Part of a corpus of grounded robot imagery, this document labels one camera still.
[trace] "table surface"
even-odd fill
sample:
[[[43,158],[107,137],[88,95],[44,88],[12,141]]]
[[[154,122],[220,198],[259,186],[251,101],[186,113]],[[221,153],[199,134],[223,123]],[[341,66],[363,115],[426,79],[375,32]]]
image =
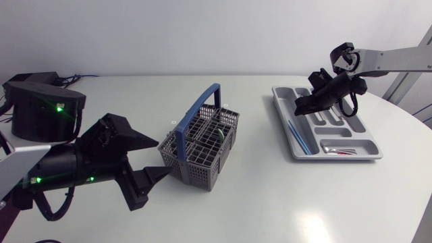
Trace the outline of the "table surface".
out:
[[[5,242],[410,242],[432,192],[432,131],[372,94],[359,116],[381,148],[376,161],[297,161],[273,104],[272,86],[309,86],[301,76],[85,78],[81,134],[106,113],[162,142],[199,95],[221,84],[240,113],[234,144],[207,192],[171,176],[130,212],[114,181],[77,187],[66,216],[48,222],[22,211]],[[157,148],[128,154],[133,169],[160,166]],[[47,198],[57,210],[66,190]]]

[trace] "cutlery tray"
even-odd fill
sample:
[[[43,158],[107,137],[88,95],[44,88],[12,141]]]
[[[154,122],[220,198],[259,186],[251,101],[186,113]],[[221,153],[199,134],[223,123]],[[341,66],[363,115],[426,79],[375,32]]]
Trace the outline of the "cutlery tray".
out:
[[[371,160],[383,157],[377,143],[358,115],[345,117],[340,112],[339,105],[334,105],[327,111],[295,116],[295,100],[310,95],[309,88],[274,86],[272,91],[273,101],[295,159]],[[352,108],[345,99],[342,100],[346,113],[351,113]],[[288,120],[297,129],[311,155],[307,155],[298,144],[288,127]],[[354,149],[356,155],[326,153],[323,146],[329,149]]]

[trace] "cable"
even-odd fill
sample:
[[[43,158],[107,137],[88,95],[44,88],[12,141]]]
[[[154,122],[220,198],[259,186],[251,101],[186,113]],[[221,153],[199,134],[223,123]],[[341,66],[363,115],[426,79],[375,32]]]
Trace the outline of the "cable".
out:
[[[357,110],[358,110],[358,102],[357,102],[357,97],[356,97],[356,93],[351,92],[350,93],[351,96],[351,101],[352,104],[354,104],[354,108],[352,109],[352,113],[350,115],[348,115],[347,113],[345,113],[344,111],[344,106],[342,104],[342,99],[338,99],[337,102],[339,103],[339,109],[342,112],[342,114],[344,114],[346,117],[353,117],[357,114]]]
[[[63,202],[60,209],[55,213],[51,211],[51,207],[49,206],[47,198],[45,197],[43,192],[37,192],[34,195],[33,199],[45,219],[47,219],[48,221],[57,221],[61,219],[68,211],[69,206],[72,202],[72,198],[74,197],[74,191],[75,186],[69,187],[69,190],[66,193],[65,201]]]
[[[431,105],[432,105],[432,104],[430,104],[430,105],[428,105],[428,106],[426,106],[426,107],[423,107],[422,109],[420,109],[419,111],[417,111],[416,113],[414,113],[414,114],[412,114],[412,115],[416,115],[417,113],[419,113],[419,112],[421,112],[422,110],[424,110],[424,109],[430,107]]]
[[[0,115],[5,114],[12,108],[12,103],[10,103],[8,100],[0,107]]]
[[[79,79],[81,79],[83,77],[99,77],[99,76],[98,75],[92,75],[92,74],[86,74],[86,75],[75,74],[73,76],[66,77],[66,78],[58,78],[54,81],[53,85],[54,86],[63,86],[63,88],[67,88],[69,85],[79,81]]]
[[[58,240],[39,240],[38,242],[35,243],[61,243]]]
[[[0,145],[3,147],[6,155],[11,153],[9,146],[7,145],[6,139],[2,135],[0,135]]]
[[[10,122],[12,120],[12,117],[8,117],[8,118],[5,118],[5,119],[2,119],[2,120],[0,120],[0,122],[4,122],[4,121],[6,121],[6,123],[8,123],[8,122]]]
[[[430,119],[432,119],[432,117],[427,118],[426,120],[423,121],[423,123],[429,121]]]
[[[82,121],[82,110],[79,110],[79,111],[77,111],[77,114],[76,114],[75,132],[72,135],[72,138],[69,139],[69,141],[67,141],[66,143],[70,143],[78,137],[78,135],[80,133],[80,129],[81,129],[81,121]]]

